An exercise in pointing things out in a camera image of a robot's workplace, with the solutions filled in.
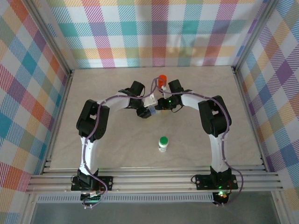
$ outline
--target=cable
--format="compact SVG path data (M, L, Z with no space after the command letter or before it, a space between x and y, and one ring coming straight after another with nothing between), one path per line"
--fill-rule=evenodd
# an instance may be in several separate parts
M150 91L150 93L149 93L148 95L146 95L146 96L142 96L142 97L131 97L131 96L128 96L128 95L114 95L114 96L111 96L111 97L107 98L106 100L102 101L102 102L99 104L98 111L97 111L97 117L96 117L96 123L95 123L94 129L93 129L92 132L86 137L86 139L85 139L85 143L84 143L84 146L83 146L83 153L82 153L82 160L83 160L84 168L87 170L87 172L89 173L89 175L90 175L91 177L93 177L95 180L97 180L97 181L99 181L100 183L102 183L102 184L104 185L104 187L105 187L105 193L103 194L103 197L101 197L101 199L100 199L96 204L91 205L91 206L90 206L91 209L92 209L93 207L97 206L97 205L103 200L103 198L106 197L107 192L108 192L108 187L107 187L107 185L106 185L102 180L100 180L98 177L96 177L95 175L93 175L93 174L91 173L90 169L88 168L88 166L87 166L87 164L86 164L86 159L85 159L86 146L87 146L88 140L89 140L89 139L91 138L91 136L95 133L96 128L97 128L97 126L98 126L98 124L99 124L99 121L100 121L100 108L101 108L102 105L105 104L107 101L109 101L109 100L111 100L111 99L113 99L113 98L117 98L117 97L122 97L122 98L132 98L132 99L143 99L143 98L149 97L152 93L154 93L154 91L156 90L156 88L158 88L161 92L166 93L166 94L171 94L171 95L178 95L178 94L183 95L183 94L189 94L189 95L194 95L194 96L197 96L197 97L200 97L200 98L203 98L203 99L209 99L209 100L215 102L215 103L219 106L219 108L221 109L221 111L223 112L223 114L224 114L224 116L225 116L226 123L227 123L227 128L226 128L226 130L225 130L225 132L224 132L224 134L222 135L222 138L221 138L221 140L222 140L222 141L221 141L222 157L223 157L223 160L224 160L225 164L226 164L229 168L231 168L232 170L234 170L234 171L236 171L236 172L238 172L238 173L240 174L240 176L241 176L241 181L242 181L242 183L241 183L241 187L240 187L240 190L239 190L237 196L234 197L234 198L233 198L231 201L229 201L227 204L232 203L232 202L239 196L239 194L241 193L241 191L242 191L242 189L243 189L243 185L244 185L244 178L243 178L243 175L242 175L242 173L241 173L239 170L233 168L232 166L230 166L230 165L226 162L226 157L225 157L225 154L224 154L224 137L225 137L225 135L226 135L226 134L228 133L228 131L229 131L229 120L228 120L228 115L227 115L226 111L224 110L224 108L222 107L222 105L221 105L217 100L215 100L214 98L211 98L211 97L205 97L205 96L202 96L202 95L197 94L197 93L194 93L194 92L174 92L174 93L173 93L173 92L166 92L166 91L164 91L164 90L162 90L161 88L158 87L158 85L157 85L157 81L158 81L158 79L163 80L164 84L166 84L166 82L165 82L164 79L159 78L159 77L158 77L158 78L154 78L153 81L152 81L152 83L151 83L151 87L150 87L150 90L151 90L151 91Z
M145 87L143 88L143 95L141 97L144 97L145 94Z
M71 176L71 182L74 183L74 184L76 184L76 183L73 181L73 178L74 178L74 177L78 177L78 176L77 176L77 175L73 175L73 176Z
M177 111L173 111L173 109L171 109L171 112L176 113L176 112L178 112L182 108L183 108L183 106L181 106L181 108L179 108Z
M196 184L196 182L193 182L193 178L194 178L196 175L194 175L193 177L191 177L191 182L194 183L194 184Z
M231 194L232 194L232 184L230 183L230 181L228 181L228 184L229 184L229 186L230 186L230 192L229 192L228 195L231 195Z

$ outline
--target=plaid wall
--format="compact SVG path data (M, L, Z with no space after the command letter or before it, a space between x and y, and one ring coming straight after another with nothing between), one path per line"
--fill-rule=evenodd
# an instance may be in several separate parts
M299 223L299 0L281 0L241 69L271 171Z
M34 4L36 5L37 9L39 10L39 13L41 15L41 17L43 18L43 21L46 23L46 25L48 26L48 30L50 31L50 33L52 34L53 39L55 40L58 48L60 49L65 61L68 63L69 67L74 69L74 65L70 60L70 57L68 56L68 54L65 51L65 45L67 44L63 44L60 40L60 38L58 37L55 29L53 28L52 23L49 20L49 17L46 15L46 12L44 10L44 8L42 8L41 2L40 0L33 0Z
M0 224L14 224L37 174L66 74L21 0L0 0Z
M267 2L46 1L48 10L35 0L55 35L61 34L56 40L67 45L62 48L69 49L74 68L81 69L232 65Z

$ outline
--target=gray floor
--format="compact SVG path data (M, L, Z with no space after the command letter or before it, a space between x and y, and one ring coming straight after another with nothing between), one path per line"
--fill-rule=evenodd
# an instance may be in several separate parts
M276 224L270 192L241 193L232 204L102 203L93 210L79 203L39 203L32 224Z

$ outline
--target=small bottle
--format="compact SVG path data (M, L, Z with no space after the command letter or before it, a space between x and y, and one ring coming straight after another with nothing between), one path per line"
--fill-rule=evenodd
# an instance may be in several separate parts
M149 106L148 107L149 111L150 111L150 114L153 116L155 114L159 114L161 111L160 110L156 110L155 109L155 106Z
M167 150L167 146L168 138L166 138L165 136L161 137L159 141L159 150L163 153Z
M162 86L166 86L166 82L167 82L167 77L166 75L160 75L159 79L158 79L158 87L162 88Z

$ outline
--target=green bottle cap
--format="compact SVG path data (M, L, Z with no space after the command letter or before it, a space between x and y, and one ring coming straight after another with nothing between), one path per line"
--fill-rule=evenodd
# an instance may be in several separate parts
M161 143L162 145L167 145L167 143L168 143L168 138L166 138L165 136L161 137L161 138L160 138L160 143Z

